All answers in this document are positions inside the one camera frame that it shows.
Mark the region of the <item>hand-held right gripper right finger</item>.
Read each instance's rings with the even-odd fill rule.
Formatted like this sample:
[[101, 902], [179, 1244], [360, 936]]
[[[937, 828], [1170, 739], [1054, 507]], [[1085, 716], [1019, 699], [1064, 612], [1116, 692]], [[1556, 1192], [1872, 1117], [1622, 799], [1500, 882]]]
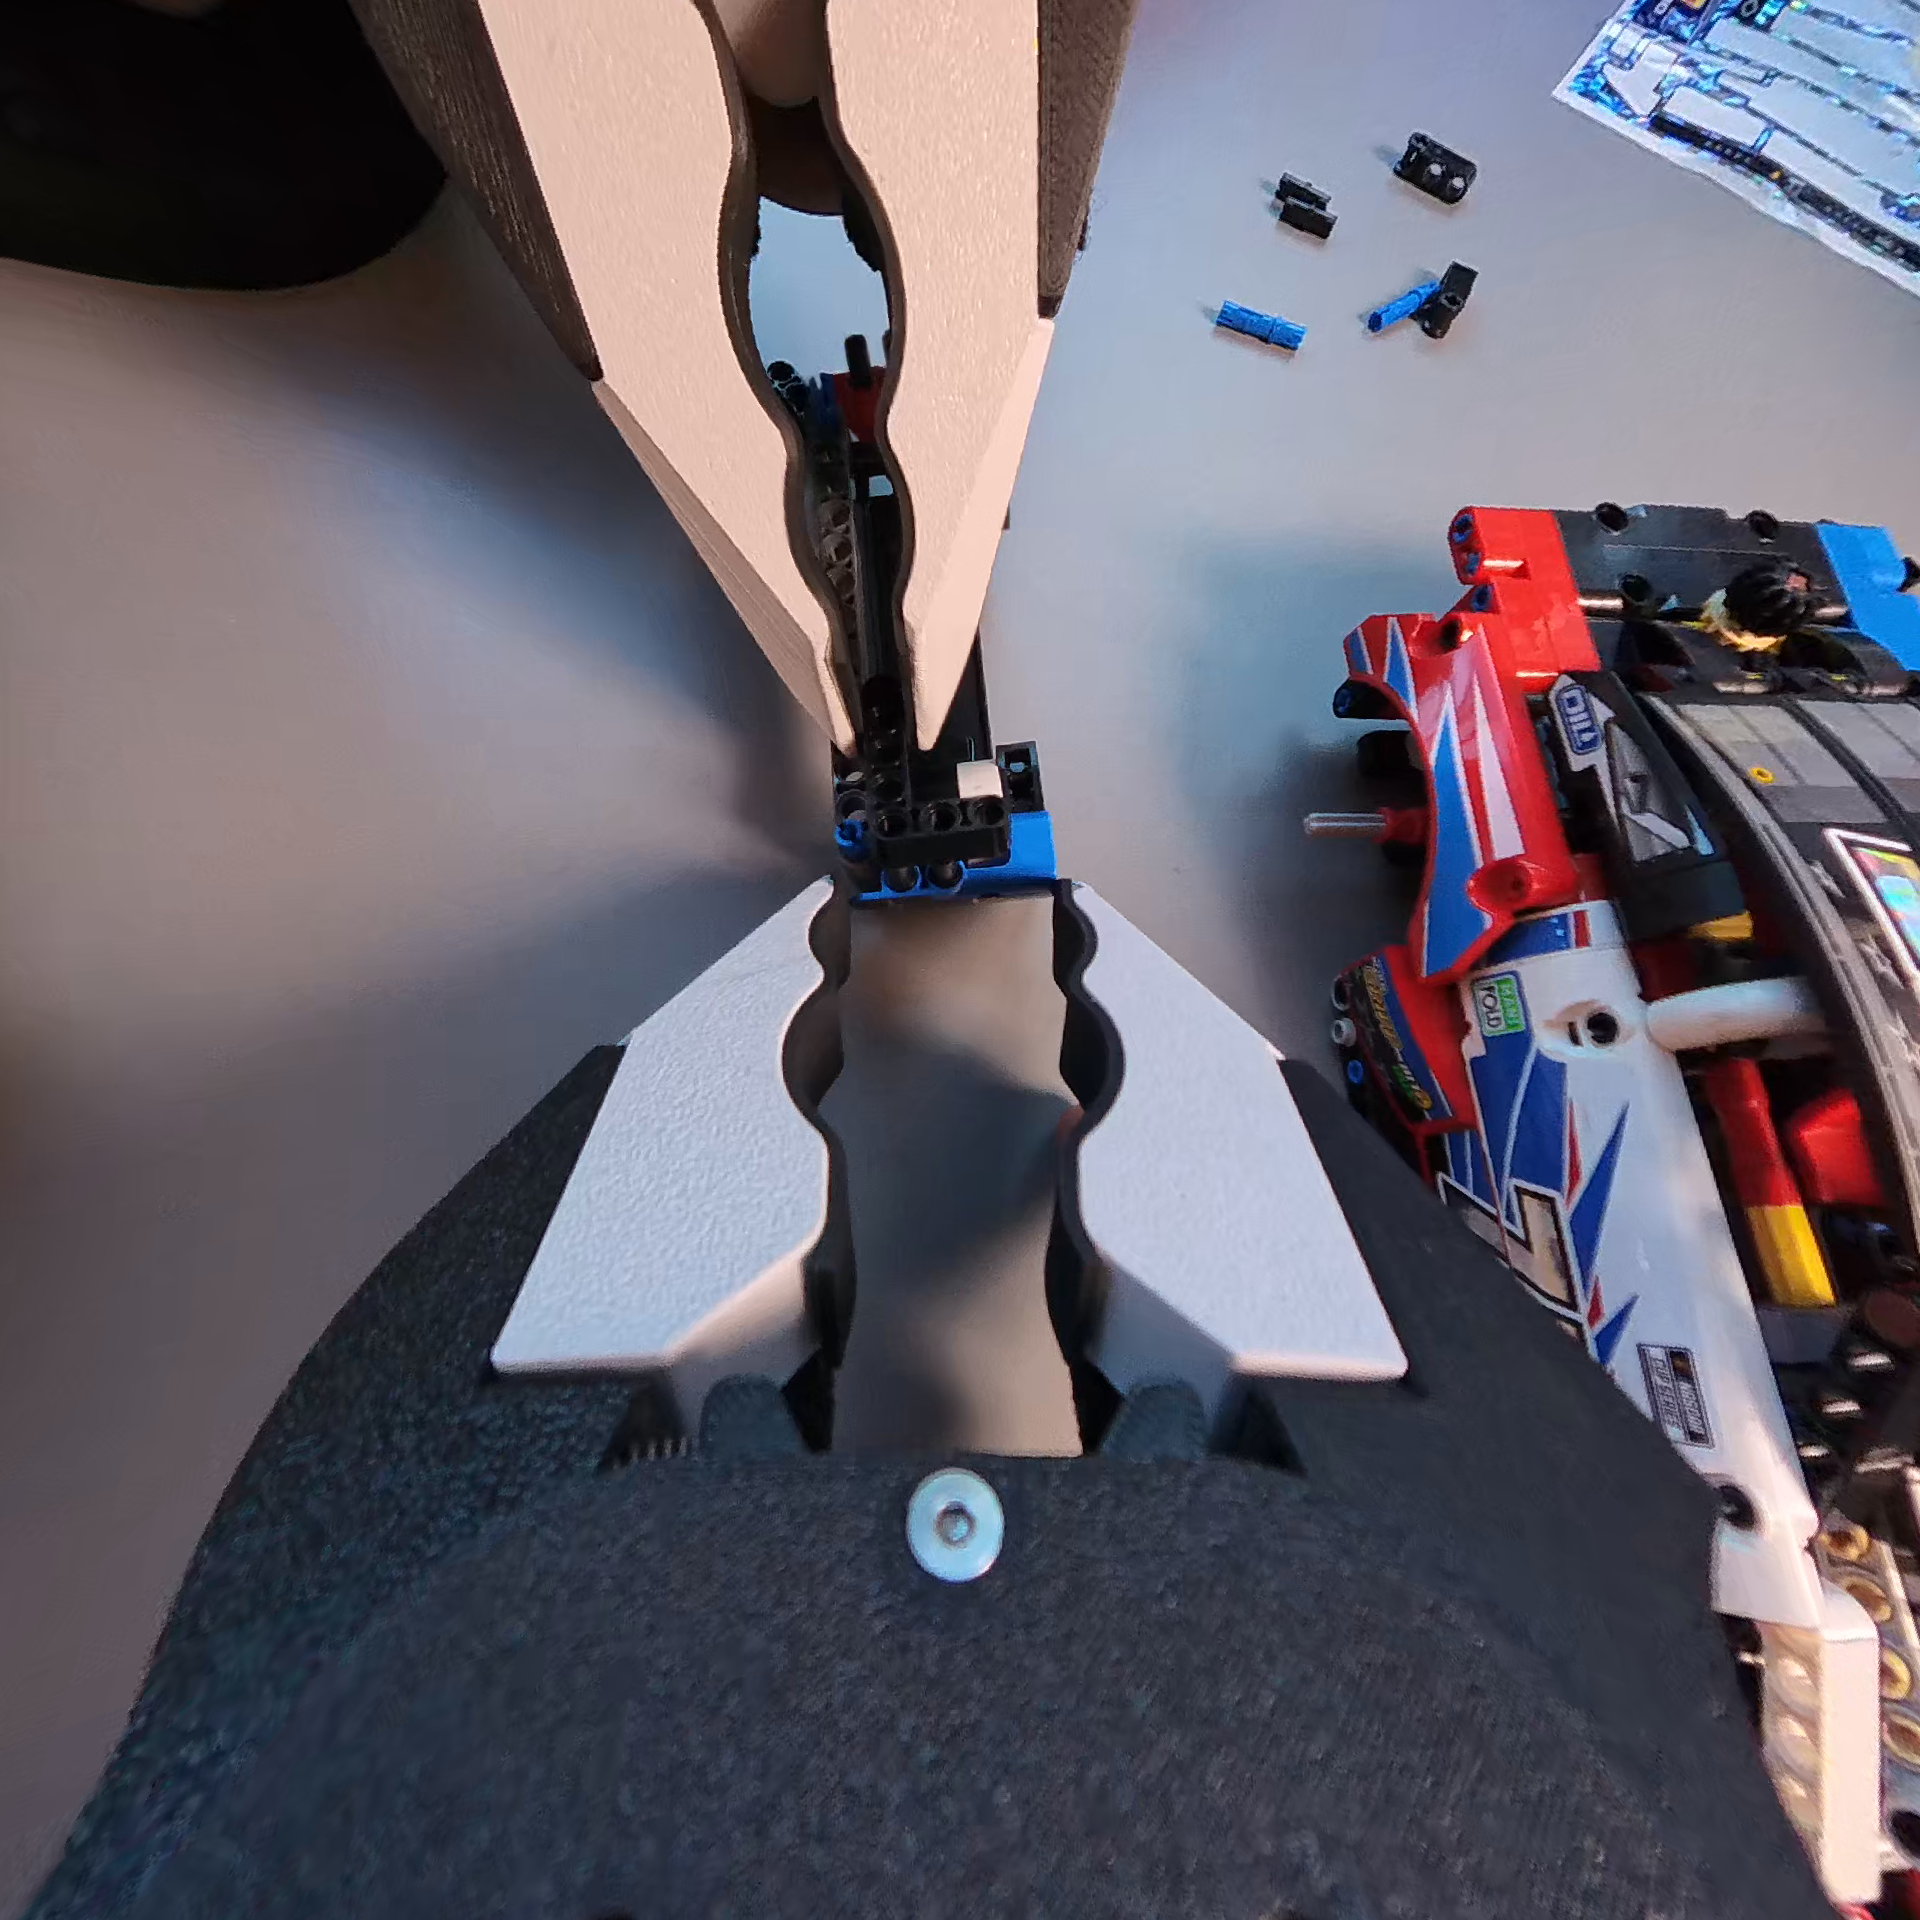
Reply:
[[1285, 1055], [1085, 882], [1054, 887], [1053, 1327], [1080, 1445], [1155, 1385], [1231, 1436], [1253, 1380], [1403, 1380], [1406, 1354]]

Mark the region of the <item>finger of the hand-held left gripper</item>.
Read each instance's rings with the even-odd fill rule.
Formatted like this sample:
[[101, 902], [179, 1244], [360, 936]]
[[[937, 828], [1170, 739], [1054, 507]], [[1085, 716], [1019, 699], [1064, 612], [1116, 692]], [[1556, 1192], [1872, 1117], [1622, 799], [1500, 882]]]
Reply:
[[904, 482], [904, 656], [922, 749], [941, 736], [985, 601], [1037, 398], [1037, 8], [829, 3], [846, 155], [891, 292], [882, 445]]
[[823, 3], [482, 3], [596, 395], [781, 684], [860, 731], [854, 465], [829, 383], [752, 324], [757, 109], [829, 79]]

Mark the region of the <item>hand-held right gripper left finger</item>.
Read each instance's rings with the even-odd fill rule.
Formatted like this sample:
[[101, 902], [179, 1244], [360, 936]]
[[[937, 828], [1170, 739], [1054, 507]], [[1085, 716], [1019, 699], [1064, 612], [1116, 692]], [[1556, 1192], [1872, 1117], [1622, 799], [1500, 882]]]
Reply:
[[493, 1373], [654, 1377], [677, 1427], [766, 1377], [829, 1445], [856, 1253], [821, 1102], [848, 965], [848, 898], [821, 879], [627, 1035]]

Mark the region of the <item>long black lego chassis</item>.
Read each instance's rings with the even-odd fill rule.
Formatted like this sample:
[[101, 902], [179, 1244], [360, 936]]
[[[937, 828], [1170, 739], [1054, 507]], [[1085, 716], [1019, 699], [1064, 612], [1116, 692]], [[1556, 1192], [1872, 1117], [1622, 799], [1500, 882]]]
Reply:
[[[913, 727], [913, 708], [891, 605], [903, 568], [903, 499], [882, 465], [876, 429], [889, 373], [869, 360], [861, 336], [848, 336], [846, 353], [848, 367], [844, 373], [806, 379], [789, 361], [766, 361], [766, 374], [802, 438], [814, 553], [837, 593], [837, 671], [854, 697], [856, 717], [856, 743], [839, 751], [861, 754], [876, 731], [895, 724]], [[990, 731], [979, 651], [968, 660], [946, 722], [960, 716], [983, 722]], [[910, 890], [891, 898], [990, 898], [1049, 887], [1054, 882], [1054, 842], [1041, 798], [1037, 749], [1021, 742], [1005, 749], [994, 743], [994, 751], [1002, 767], [1002, 795], [1012, 803], [1010, 863], [975, 871], [958, 890]]]

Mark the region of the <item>red blue lego race car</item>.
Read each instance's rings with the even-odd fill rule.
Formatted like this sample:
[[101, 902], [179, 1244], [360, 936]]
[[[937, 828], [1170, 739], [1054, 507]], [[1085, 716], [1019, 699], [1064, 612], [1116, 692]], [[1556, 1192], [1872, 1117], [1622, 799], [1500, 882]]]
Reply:
[[1917, 1917], [1917, 561], [1881, 525], [1463, 509], [1344, 639], [1406, 930], [1354, 1111], [1714, 1485], [1714, 1610], [1848, 1917]]

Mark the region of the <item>black connector with blue pin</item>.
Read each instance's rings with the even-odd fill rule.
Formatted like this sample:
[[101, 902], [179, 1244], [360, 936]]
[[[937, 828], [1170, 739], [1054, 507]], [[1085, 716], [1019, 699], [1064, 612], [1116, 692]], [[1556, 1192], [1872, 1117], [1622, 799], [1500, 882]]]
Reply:
[[1417, 328], [1432, 342], [1451, 336], [1452, 324], [1459, 321], [1467, 302], [1477, 292], [1477, 269], [1452, 262], [1440, 278], [1427, 278], [1403, 294], [1375, 305], [1362, 328], [1368, 336], [1383, 336], [1401, 324]]

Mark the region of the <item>holographic sticker sheet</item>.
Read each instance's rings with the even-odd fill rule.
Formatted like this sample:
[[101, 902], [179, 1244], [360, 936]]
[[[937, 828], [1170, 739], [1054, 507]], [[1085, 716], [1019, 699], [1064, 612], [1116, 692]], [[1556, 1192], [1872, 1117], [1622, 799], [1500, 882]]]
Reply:
[[1917, 3], [1620, 3], [1556, 99], [1917, 294]]

